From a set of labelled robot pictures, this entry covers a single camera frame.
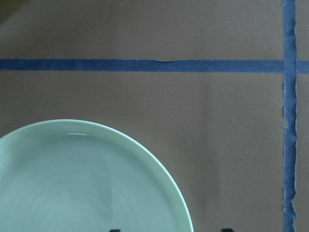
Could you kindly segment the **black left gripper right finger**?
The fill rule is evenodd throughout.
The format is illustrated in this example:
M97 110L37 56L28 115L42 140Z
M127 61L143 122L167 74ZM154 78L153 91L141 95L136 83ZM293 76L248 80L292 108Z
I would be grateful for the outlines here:
M233 232L232 228L222 228L221 232Z

